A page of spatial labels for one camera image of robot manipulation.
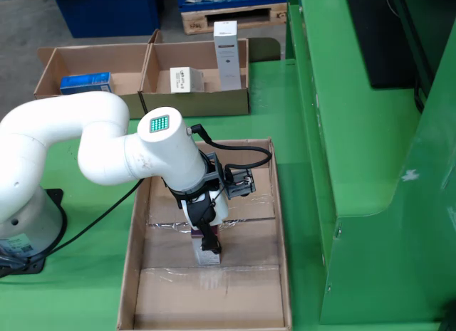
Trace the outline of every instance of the green led display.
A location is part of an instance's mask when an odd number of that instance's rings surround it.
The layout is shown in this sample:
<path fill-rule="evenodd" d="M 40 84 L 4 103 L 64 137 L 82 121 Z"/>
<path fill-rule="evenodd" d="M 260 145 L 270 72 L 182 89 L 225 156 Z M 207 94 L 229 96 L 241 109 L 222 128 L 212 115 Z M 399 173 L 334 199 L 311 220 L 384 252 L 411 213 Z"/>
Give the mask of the green led display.
<path fill-rule="evenodd" d="M 151 119 L 150 121 L 150 132 L 155 133 L 159 132 L 160 130 L 167 130 L 170 126 L 170 116 L 160 116 L 156 117 L 155 119 Z"/>

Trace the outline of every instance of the robotic arm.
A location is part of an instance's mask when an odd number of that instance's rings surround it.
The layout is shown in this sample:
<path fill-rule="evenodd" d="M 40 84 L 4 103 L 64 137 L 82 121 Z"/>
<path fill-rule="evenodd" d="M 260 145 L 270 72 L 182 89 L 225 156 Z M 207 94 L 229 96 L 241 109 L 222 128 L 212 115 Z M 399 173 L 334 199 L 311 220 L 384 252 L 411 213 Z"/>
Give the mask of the robotic arm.
<path fill-rule="evenodd" d="M 202 249 L 220 252 L 210 226 L 228 216 L 227 198 L 255 190 L 252 172 L 230 172 L 227 180 L 216 154 L 198 150 L 174 108 L 149 112 L 132 135 L 126 135 L 128 123 L 123 100 L 103 92 L 36 100 L 1 121 L 0 255 L 32 257 L 55 243 L 61 214 L 39 183 L 48 148 L 77 137 L 78 164 L 89 180 L 115 185 L 162 177 L 192 228 L 201 229 Z"/>

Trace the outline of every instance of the tall white box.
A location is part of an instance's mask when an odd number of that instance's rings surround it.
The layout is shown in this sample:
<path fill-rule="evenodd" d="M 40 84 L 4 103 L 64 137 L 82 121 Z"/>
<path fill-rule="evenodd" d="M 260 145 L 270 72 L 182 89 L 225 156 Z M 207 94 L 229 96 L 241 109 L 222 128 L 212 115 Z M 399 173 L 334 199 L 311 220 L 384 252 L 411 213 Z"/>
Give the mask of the tall white box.
<path fill-rule="evenodd" d="M 237 49 L 237 21 L 216 21 L 214 43 L 222 90 L 242 89 Z"/>

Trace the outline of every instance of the blue box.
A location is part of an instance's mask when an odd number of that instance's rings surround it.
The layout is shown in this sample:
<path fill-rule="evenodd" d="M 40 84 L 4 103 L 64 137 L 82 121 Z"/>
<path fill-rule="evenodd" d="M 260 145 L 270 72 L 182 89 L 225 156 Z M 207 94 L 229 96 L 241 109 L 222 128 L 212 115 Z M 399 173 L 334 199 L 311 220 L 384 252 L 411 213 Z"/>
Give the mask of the blue box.
<path fill-rule="evenodd" d="M 89 73 L 87 75 L 67 76 L 62 78 L 62 95 L 84 93 L 86 91 L 112 92 L 111 73 Z"/>
<path fill-rule="evenodd" d="M 74 38 L 146 36 L 160 28 L 163 0 L 56 0 Z"/>

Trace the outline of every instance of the wooden pallet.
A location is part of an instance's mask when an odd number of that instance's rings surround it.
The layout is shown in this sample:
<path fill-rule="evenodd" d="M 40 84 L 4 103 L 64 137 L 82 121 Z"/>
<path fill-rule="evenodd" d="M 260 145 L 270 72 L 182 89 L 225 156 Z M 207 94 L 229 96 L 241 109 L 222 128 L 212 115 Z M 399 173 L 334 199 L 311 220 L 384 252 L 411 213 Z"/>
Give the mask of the wooden pallet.
<path fill-rule="evenodd" d="M 286 23 L 286 4 L 183 12 L 181 16 L 186 34 L 212 32 L 214 21 L 237 20 L 237 28 L 270 26 Z"/>

